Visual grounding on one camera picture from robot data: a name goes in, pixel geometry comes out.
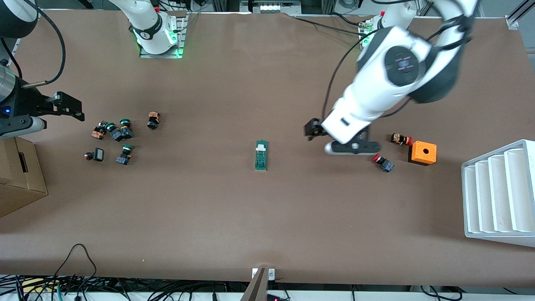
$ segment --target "electrical component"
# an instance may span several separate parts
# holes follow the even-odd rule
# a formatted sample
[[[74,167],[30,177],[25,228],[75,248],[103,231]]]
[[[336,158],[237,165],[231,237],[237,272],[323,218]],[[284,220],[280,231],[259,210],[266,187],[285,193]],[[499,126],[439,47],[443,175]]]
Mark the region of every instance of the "electrical component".
[[[98,140],[104,139],[104,136],[106,136],[106,125],[106,121],[99,122],[93,130],[93,133],[91,133],[91,137],[96,138]]]
[[[266,171],[268,168],[268,142],[266,140],[256,141],[255,170]]]
[[[130,129],[130,119],[121,119],[119,121],[121,124],[121,134],[123,135],[123,138],[130,139],[134,137],[134,133]]]
[[[87,161],[95,160],[97,162],[102,162],[104,160],[104,150],[97,147],[94,152],[86,153],[84,157]]]
[[[376,154],[372,161],[379,164],[379,167],[385,172],[391,172],[394,169],[394,164],[390,162],[387,158],[381,157],[379,154]]]
[[[407,146],[411,146],[412,137],[411,136],[405,137],[405,136],[400,135],[398,133],[393,133],[392,136],[390,137],[390,142],[398,144],[398,145],[404,145],[405,144]]]
[[[117,141],[117,142],[121,142],[121,140],[124,139],[123,133],[121,133],[121,130],[118,129],[118,128],[115,126],[115,123],[113,123],[113,122],[107,123],[107,124],[106,124],[106,130],[108,130],[108,132],[110,132],[111,137],[112,137],[115,141]]]
[[[149,123],[147,123],[147,127],[152,131],[158,128],[158,124],[160,124],[160,113],[156,111],[149,112]]]
[[[128,165],[128,163],[130,162],[130,158],[132,157],[130,155],[130,153],[132,152],[133,150],[133,147],[128,145],[128,144],[124,144],[123,145],[123,153],[120,154],[117,159],[115,160],[115,162],[119,163],[119,164],[122,164],[122,165]]]
[[[416,141],[409,147],[410,163],[430,165],[437,161],[437,146],[432,143]]]

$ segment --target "black cable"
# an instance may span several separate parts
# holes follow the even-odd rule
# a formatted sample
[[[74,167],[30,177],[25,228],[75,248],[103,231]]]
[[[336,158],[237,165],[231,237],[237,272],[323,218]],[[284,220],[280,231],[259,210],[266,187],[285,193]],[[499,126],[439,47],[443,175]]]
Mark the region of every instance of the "black cable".
[[[65,258],[65,260],[63,261],[63,263],[59,266],[59,268],[56,270],[56,272],[54,273],[54,277],[56,277],[58,275],[58,272],[59,270],[61,270],[61,268],[65,265],[65,263],[67,262],[67,260],[69,259],[69,257],[71,256],[72,254],[72,251],[74,250],[75,247],[77,246],[81,246],[83,248],[83,250],[85,251],[86,253],[86,257],[87,259],[89,260],[89,262],[91,262],[91,264],[93,265],[93,274],[89,277],[89,278],[85,278],[82,283],[80,284],[80,286],[78,287],[78,290],[77,290],[77,295],[80,293],[80,290],[81,288],[83,287],[83,285],[91,278],[93,278],[95,276],[95,274],[97,273],[97,266],[95,265],[95,263],[93,262],[93,259],[91,259],[91,257],[89,256],[89,253],[87,252],[87,248],[86,246],[84,246],[83,244],[75,244],[72,246],[71,250],[69,251],[67,257]]]
[[[336,73],[338,72],[338,69],[340,68],[340,66],[342,65],[343,63],[343,60],[346,59],[346,57],[349,55],[349,53],[351,52],[351,50],[353,50],[353,48],[357,47],[357,45],[362,42],[364,39],[366,39],[368,36],[374,34],[377,30],[375,31],[372,31],[368,34],[365,34],[362,38],[360,38],[355,44],[353,44],[353,46],[351,46],[351,48],[349,48],[346,53],[342,56],[342,59],[338,62],[338,65],[336,66],[336,68],[334,68],[334,71],[333,71],[333,74],[331,76],[331,80],[329,81],[329,86],[327,87],[327,93],[325,94],[325,102],[323,103],[323,108],[322,108],[322,120],[325,119],[325,111],[327,110],[327,103],[329,102],[329,95],[331,94],[331,88],[332,88],[332,85],[333,85],[333,82],[334,82],[334,77],[336,76]]]
[[[513,292],[512,290],[508,289],[508,288],[503,288],[505,289],[506,291],[508,291],[509,293],[513,294],[513,295],[518,295],[518,293],[516,292]]]
[[[9,47],[7,46],[7,43],[5,42],[3,37],[0,37],[0,41],[2,42],[2,45],[4,46],[5,52],[7,52],[7,55],[9,55],[9,58],[13,62],[13,65],[15,65],[15,67],[17,68],[17,72],[19,73],[20,79],[22,79],[22,70],[20,69],[19,63],[13,56],[13,53],[11,53],[11,51],[9,50]]]
[[[377,3],[377,4],[397,4],[397,3],[405,3],[405,2],[415,1],[415,0],[396,0],[396,1],[371,0],[371,1],[374,2],[374,3]]]
[[[329,26],[329,25],[321,24],[321,23],[318,23],[318,22],[310,21],[310,20],[301,19],[301,18],[298,18],[298,17],[294,17],[294,19],[299,20],[299,21],[303,21],[303,22],[307,22],[307,23],[310,23],[310,24],[322,26],[322,27],[325,27],[325,28],[328,28],[328,29],[332,29],[334,31],[340,31],[340,32],[345,32],[345,33],[350,33],[350,34],[356,34],[356,35],[359,35],[359,36],[365,36],[365,34],[363,34],[363,33],[352,32],[352,31],[348,31],[348,30],[345,30],[345,29],[342,29],[342,28],[332,27],[332,26]]]
[[[0,282],[4,281],[4,279],[6,279],[7,277],[11,277],[11,279],[13,279],[13,276],[11,275],[5,275],[3,277],[0,277]]]
[[[39,297],[41,297],[41,294],[45,291],[45,288],[48,287],[48,284],[50,283],[50,281],[52,280],[49,280],[45,285],[44,287],[41,288],[41,291],[37,294],[37,297],[35,297],[35,300],[39,299]]]
[[[357,23],[357,22],[349,21],[349,20],[348,20],[346,17],[344,17],[343,14],[341,14],[341,13],[337,13],[337,12],[334,12],[334,11],[333,11],[333,12],[331,12],[331,14],[340,17],[344,22],[346,22],[346,23],[348,23],[348,24],[358,26],[358,23]]]
[[[201,14],[201,11],[203,10],[202,6],[199,6],[199,10],[197,11],[197,14],[195,14],[195,16],[193,17],[193,19],[191,21],[188,21],[188,24],[186,24],[186,26],[182,29],[176,29],[176,30],[173,30],[174,33],[179,33],[179,32],[183,32],[186,30],[186,28],[188,28],[188,26],[190,24],[193,23],[193,21],[195,21],[195,19],[197,19],[199,17],[199,15]]]
[[[137,289],[135,289],[135,290],[131,290],[130,292],[132,292],[132,291],[138,291],[138,290],[144,290],[144,289],[146,289],[146,288],[150,288],[150,287],[152,287],[153,285],[162,284],[162,283],[167,283],[167,282],[166,282],[166,281],[161,281],[161,282],[153,283],[153,284],[147,285],[147,286],[145,286],[145,287],[141,287],[141,288],[137,288]]]
[[[437,35],[441,34],[442,32],[443,32],[443,30],[441,30],[441,29],[437,30],[435,33],[433,33],[427,39],[425,39],[425,41],[427,41],[427,42],[431,41],[432,38],[436,37]]]
[[[404,104],[402,104],[399,108],[397,108],[395,111],[393,111],[392,113],[384,114],[384,115],[380,116],[379,118],[390,117],[390,116],[392,116],[392,115],[394,115],[394,114],[397,114],[397,113],[398,113],[399,111],[401,111],[406,105],[408,105],[409,102],[410,102],[411,100],[412,100],[411,98],[407,99],[407,101],[406,101]]]
[[[424,286],[423,285],[420,285],[420,289],[422,290],[422,292],[424,292],[424,294],[430,296],[430,297],[433,297],[433,298],[436,298],[438,301],[441,301],[442,299],[444,300],[448,300],[448,301],[461,301],[463,299],[463,293],[459,292],[459,298],[457,299],[453,299],[453,298],[446,298],[444,296],[441,296],[438,294],[437,290],[434,288],[434,286],[430,285],[429,286],[431,288],[431,290],[434,292],[434,295],[433,294],[430,294],[428,292],[426,292],[424,290]]]
[[[54,31],[56,31],[56,34],[58,35],[59,43],[62,45],[62,63],[59,66],[59,71],[56,76],[54,76],[51,80],[44,81],[45,85],[48,85],[55,82],[62,75],[63,69],[65,68],[65,41],[63,40],[62,33],[59,32],[59,28],[56,26],[56,24],[54,24],[52,19],[47,16],[47,14],[45,14],[39,7],[37,7],[37,5],[33,4],[30,0],[24,0],[24,2],[26,2],[34,10],[36,10],[40,15],[43,16],[46,21],[48,21],[48,23],[50,23],[50,26],[52,26],[52,28],[54,29]]]
[[[0,296],[4,296],[7,294],[11,294],[12,292],[15,292],[17,289],[7,290],[5,292],[0,292]]]
[[[86,291],[82,290],[82,295],[83,295],[83,299],[85,301],[87,301],[87,297],[86,297]]]
[[[215,282],[213,283],[212,301],[217,301],[216,283]]]
[[[125,287],[123,286],[123,283],[121,282],[121,279],[117,278],[117,281],[119,281],[119,285],[120,285],[121,288],[123,289],[123,292],[125,292],[125,296],[126,296],[126,298],[128,299],[128,301],[132,301],[132,300],[130,299],[130,296],[129,296],[128,293],[126,292]]]
[[[27,293],[24,295],[24,300],[27,301],[28,298],[30,297],[30,294],[31,294],[33,291],[37,291],[38,288],[43,289],[42,287],[38,287],[38,286],[33,287],[29,292],[27,292]],[[41,296],[41,295],[39,295],[37,298],[35,298],[34,301],[39,300],[39,298],[41,298],[41,301],[44,301],[44,300],[43,300],[43,296]]]
[[[167,296],[165,296],[165,298],[164,298],[162,301],[166,301],[167,298],[169,298],[169,297],[171,297],[171,301],[174,301],[174,298],[173,298],[173,296],[172,296],[173,293],[174,293],[174,292],[172,291],[172,292],[170,292],[169,294],[167,294]]]
[[[55,289],[54,289],[54,286],[52,286],[52,289],[50,290],[50,301],[54,301],[54,294],[55,294]]]
[[[16,276],[16,280],[17,297],[19,297],[19,301],[24,301],[24,292],[22,290],[22,285],[20,284],[19,276]]]
[[[282,287],[282,290],[284,291],[284,293],[286,294],[286,299],[285,301],[290,301],[290,295],[288,294],[288,291],[282,286],[282,284],[280,285],[280,287]]]
[[[76,274],[73,274],[72,277],[68,280],[67,289],[66,289],[65,294],[63,296],[67,296],[67,294],[71,290],[72,279],[74,278],[75,275]]]

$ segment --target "circuit board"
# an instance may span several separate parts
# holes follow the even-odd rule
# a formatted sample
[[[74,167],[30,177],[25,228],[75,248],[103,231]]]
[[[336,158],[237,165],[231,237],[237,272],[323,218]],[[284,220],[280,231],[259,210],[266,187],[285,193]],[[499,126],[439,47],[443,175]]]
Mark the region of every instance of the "circuit board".
[[[255,170],[266,171],[268,169],[268,142],[266,140],[256,141]]]

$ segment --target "brown table surface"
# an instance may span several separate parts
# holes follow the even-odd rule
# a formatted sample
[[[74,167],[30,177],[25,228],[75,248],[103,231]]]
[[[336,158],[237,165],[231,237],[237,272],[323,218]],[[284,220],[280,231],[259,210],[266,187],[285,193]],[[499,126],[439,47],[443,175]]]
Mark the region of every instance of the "brown table surface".
[[[50,195],[0,219],[0,274],[52,274],[84,243],[99,276],[247,281],[267,265],[285,282],[535,287],[534,249],[463,232],[461,163],[535,139],[533,71],[503,19],[476,22],[445,99],[372,124],[395,164],[387,174],[368,156],[326,155],[328,137],[303,136],[352,35],[285,14],[203,14],[183,59],[140,59],[121,12],[49,15],[67,63],[41,91],[79,98],[86,121],[47,116],[48,129],[27,136]],[[428,36],[439,23],[411,29]],[[59,42],[45,21],[17,57],[30,82],[56,73]],[[146,127],[151,110],[162,114],[157,131]],[[99,121],[122,118],[135,133],[128,166],[114,163],[122,144],[90,137]],[[437,163],[407,163],[407,149],[386,141],[393,132],[436,143]],[[253,171],[258,139],[270,143],[267,172]],[[83,159],[95,147],[104,162]],[[79,249],[60,274],[91,271]]]

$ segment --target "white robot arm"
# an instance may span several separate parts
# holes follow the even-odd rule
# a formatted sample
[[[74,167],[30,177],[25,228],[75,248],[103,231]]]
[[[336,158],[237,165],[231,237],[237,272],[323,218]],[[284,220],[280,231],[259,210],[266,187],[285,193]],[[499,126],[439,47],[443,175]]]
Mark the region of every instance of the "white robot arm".
[[[150,0],[110,0],[128,18],[137,42],[150,54],[162,54],[177,44],[177,18],[156,12]]]
[[[329,154],[373,154],[355,149],[360,132],[409,96],[418,103],[440,100],[453,88],[479,0],[436,0],[444,18],[433,45],[399,26],[379,29],[358,57],[358,74],[332,111],[305,126],[309,139],[330,135]]]

